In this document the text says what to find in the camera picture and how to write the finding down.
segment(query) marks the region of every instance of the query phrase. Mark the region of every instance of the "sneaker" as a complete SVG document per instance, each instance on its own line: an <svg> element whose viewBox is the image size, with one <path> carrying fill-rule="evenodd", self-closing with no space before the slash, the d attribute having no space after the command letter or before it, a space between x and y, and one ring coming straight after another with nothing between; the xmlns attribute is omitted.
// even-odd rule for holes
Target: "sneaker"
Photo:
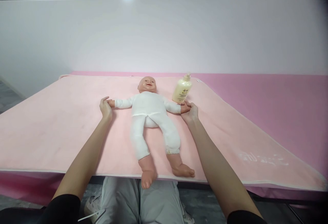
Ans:
<svg viewBox="0 0 328 224"><path fill-rule="evenodd" d="M96 196L91 196L87 201L84 206L84 214L85 216L91 215L93 213L96 213L97 211L100 210L100 200L101 200L101 195L96 197ZM93 216L89 217L90 221L92 224L96 223L98 218L100 217L101 212L94 214Z"/></svg>
<svg viewBox="0 0 328 224"><path fill-rule="evenodd" d="M189 213L187 213L185 205L181 201L180 204L181 204L183 220L185 222L184 224L195 224L195 220L191 217Z"/></svg>

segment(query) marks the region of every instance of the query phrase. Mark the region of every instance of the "person's hand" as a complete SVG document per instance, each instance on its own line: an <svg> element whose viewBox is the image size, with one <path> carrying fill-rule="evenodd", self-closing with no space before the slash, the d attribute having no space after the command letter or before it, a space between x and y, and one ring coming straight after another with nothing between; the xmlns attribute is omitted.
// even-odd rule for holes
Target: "person's hand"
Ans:
<svg viewBox="0 0 328 224"><path fill-rule="evenodd" d="M187 125L189 125L191 122L198 120L198 107L194 103L189 103L188 101L185 101L184 103L190 108L190 111L186 113L182 113L181 111L181 117Z"/></svg>
<svg viewBox="0 0 328 224"><path fill-rule="evenodd" d="M179 105L181 105L181 111L180 111L181 114L186 113L191 109L191 107L188 106L186 102L180 103Z"/></svg>
<svg viewBox="0 0 328 224"><path fill-rule="evenodd" d="M112 109L111 107L109 106L108 104L108 99L109 97L104 97L101 101L100 101L100 104L99 104L99 107L100 107L100 111L102 113L102 117L104 119L109 119L110 121L112 121L112 118L113 118L113 112L112 112Z"/></svg>

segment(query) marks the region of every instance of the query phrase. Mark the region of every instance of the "doll leg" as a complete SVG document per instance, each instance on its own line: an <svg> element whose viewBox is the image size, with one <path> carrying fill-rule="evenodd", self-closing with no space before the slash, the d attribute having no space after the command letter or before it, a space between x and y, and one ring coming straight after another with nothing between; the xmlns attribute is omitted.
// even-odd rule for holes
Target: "doll leg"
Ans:
<svg viewBox="0 0 328 224"><path fill-rule="evenodd" d="M155 164L144 139L143 128L145 119L145 115L133 116L130 133L130 140L142 170L141 186L143 189L149 188L151 183L157 178Z"/></svg>
<svg viewBox="0 0 328 224"><path fill-rule="evenodd" d="M195 177L195 171L182 163L180 157L180 137L177 128L166 114L153 114L149 116L163 132L166 157L170 162L172 173L175 176Z"/></svg>

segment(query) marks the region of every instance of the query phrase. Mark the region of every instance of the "pink fleece blanket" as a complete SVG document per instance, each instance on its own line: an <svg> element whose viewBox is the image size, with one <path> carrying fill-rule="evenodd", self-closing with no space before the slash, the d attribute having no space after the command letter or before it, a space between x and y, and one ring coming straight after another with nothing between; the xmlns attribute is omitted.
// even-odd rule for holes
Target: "pink fleece blanket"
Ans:
<svg viewBox="0 0 328 224"><path fill-rule="evenodd" d="M67 76L0 115L0 170L66 172L98 124L104 96L129 98L139 77ZM178 78L156 78L158 93L171 98ZM206 84L192 79L189 101L244 184L274 184L281 188L325 191L326 179L280 146ZM165 157L159 128L145 129L159 178L206 182L193 138L180 115L168 114L181 137L181 157L195 178L176 178ZM114 110L97 175L140 177L129 141L131 110Z"/></svg>

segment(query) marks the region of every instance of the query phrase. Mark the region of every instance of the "floor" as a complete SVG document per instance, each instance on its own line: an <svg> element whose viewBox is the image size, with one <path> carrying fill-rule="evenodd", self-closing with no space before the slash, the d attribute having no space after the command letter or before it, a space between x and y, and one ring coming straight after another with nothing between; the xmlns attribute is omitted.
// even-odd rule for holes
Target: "floor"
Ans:
<svg viewBox="0 0 328 224"><path fill-rule="evenodd" d="M15 106L22 100L21 97L0 81L0 114ZM98 184L88 184L87 190L82 199L81 216L83 216L83 207L86 199L92 195L100 194L101 187L101 181L98 182ZM197 224L226 222L212 191L179 189L179 194L181 201L186 206L187 212L192 215ZM255 204L268 224L300 223L285 204L270 202L255 202ZM9 207L41 208L42 206L0 195L0 211ZM302 218L304 223L313 223L314 218L317 216L317 210L313 210L312 208L293 209Z"/></svg>

